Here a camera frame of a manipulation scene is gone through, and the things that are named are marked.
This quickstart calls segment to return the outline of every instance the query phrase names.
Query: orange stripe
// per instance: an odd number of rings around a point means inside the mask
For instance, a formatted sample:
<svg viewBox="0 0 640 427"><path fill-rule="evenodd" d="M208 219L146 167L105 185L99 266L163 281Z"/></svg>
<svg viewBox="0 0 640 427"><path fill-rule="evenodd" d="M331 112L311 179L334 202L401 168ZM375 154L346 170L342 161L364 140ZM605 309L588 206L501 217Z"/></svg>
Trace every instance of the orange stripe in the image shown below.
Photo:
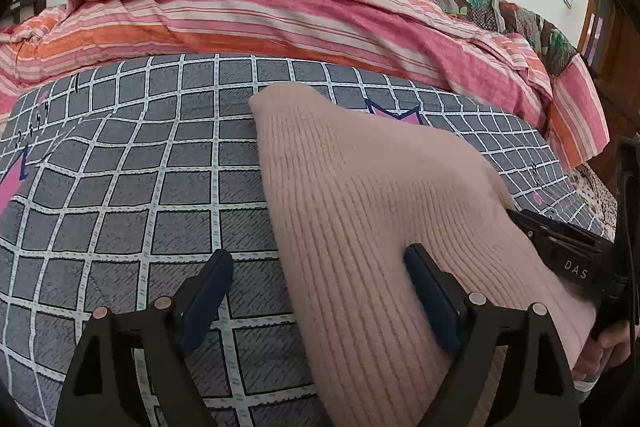
<svg viewBox="0 0 640 427"><path fill-rule="evenodd" d="M549 133L555 134L557 137L556 151L558 148L562 148L566 156L568 165L563 165L565 169L573 169L583 163L584 158L575 142L574 134L564 123L556 104L551 104L549 108Z"/></svg>
<svg viewBox="0 0 640 427"><path fill-rule="evenodd" d="M21 48L12 44L12 47L20 48L20 58L46 59L53 55L75 49L82 45L94 44L107 47L114 44L149 44L158 42L160 45L172 44L186 46L196 53L251 53L258 55L273 55L278 57L301 58L303 60L317 60L319 62L332 62L341 66L364 68L376 73L402 76L405 71L395 68L375 67L368 62L356 58L341 57L331 53L323 53L305 48L297 48L293 45L274 42L271 39L229 36L202 33L180 33L180 39L163 25L153 26L105 26L95 30L79 30L71 35L60 37L55 42L46 45L25 43Z"/></svg>

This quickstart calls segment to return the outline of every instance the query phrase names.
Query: bed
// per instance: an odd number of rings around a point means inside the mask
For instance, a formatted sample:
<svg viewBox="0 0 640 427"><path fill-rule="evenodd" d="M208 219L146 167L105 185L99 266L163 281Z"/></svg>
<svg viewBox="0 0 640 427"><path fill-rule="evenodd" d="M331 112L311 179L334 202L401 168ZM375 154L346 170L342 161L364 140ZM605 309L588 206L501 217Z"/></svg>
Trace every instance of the bed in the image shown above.
<svg viewBox="0 0 640 427"><path fill-rule="evenodd" d="M26 179L0 221L0 378L36 425L53 425L90 312L144 308L226 248L231 291L188 366L221 426L330 425L316 396L262 193L248 98L304 82L352 110L418 107L476 147L521 208L603 232L548 144L521 119L358 68L238 54L139 57L20 97L2 134ZM154 425L162 413L138 356Z"/></svg>
<svg viewBox="0 0 640 427"><path fill-rule="evenodd" d="M426 43L386 38L387 23ZM582 59L504 0L68 0L1 37L0 172L24 157L26 177L0 218L0 378L36 425L53 425L95 307L143 309L220 246L234 284L188 360L212 415L330 425L262 192L248 99L272 82L351 110L417 107L476 147L519 208L613 234L615 200L584 165L609 137ZM584 121L567 124L572 111Z"/></svg>

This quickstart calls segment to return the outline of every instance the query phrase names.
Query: mattress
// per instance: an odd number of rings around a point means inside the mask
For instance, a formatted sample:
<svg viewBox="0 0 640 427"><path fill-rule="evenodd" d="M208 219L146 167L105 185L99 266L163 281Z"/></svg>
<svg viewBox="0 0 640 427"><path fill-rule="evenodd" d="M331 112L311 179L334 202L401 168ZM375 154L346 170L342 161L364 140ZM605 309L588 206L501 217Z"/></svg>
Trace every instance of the mattress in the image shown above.
<svg viewBox="0 0 640 427"><path fill-rule="evenodd" d="M53 425L90 312L172 295L215 248L232 288L187 359L220 426L331 425L313 385L264 201L248 105L269 83L304 82L332 102L399 114L467 140L516 205L603 227L540 134L502 110L401 78L324 62L170 55L116 62L23 95L0 169L25 151L26 178L0 219L0 378L27 415ZM145 358L143 399L164 425Z"/></svg>

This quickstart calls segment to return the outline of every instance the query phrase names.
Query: pink knit fabric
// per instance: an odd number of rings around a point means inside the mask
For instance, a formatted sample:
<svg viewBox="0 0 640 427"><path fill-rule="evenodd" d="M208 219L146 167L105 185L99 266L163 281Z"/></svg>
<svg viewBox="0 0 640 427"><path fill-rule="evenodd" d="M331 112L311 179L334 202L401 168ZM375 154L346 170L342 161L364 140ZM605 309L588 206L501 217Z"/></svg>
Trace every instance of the pink knit fabric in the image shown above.
<svg viewBox="0 0 640 427"><path fill-rule="evenodd" d="M546 304L574 364L594 306L542 264L504 211L511 197L500 176L473 147L337 107L293 82L250 104L287 286L337 427L415 427L449 368L402 263L411 243L496 305ZM496 381L494 371L494 392Z"/></svg>

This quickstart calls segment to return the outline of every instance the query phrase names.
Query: pink striped quilt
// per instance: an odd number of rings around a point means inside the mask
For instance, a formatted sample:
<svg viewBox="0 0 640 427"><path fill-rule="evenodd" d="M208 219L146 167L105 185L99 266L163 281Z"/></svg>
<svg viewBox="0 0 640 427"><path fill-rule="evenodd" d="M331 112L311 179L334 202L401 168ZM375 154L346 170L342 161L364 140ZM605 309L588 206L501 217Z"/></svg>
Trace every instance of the pink striped quilt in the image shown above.
<svg viewBox="0 0 640 427"><path fill-rule="evenodd" d="M102 62L236 52L356 66L464 94L536 127L565 168L609 140L583 64L574 59L549 78L520 35L482 30L430 0L67 0L0 42L4 117L25 90Z"/></svg>

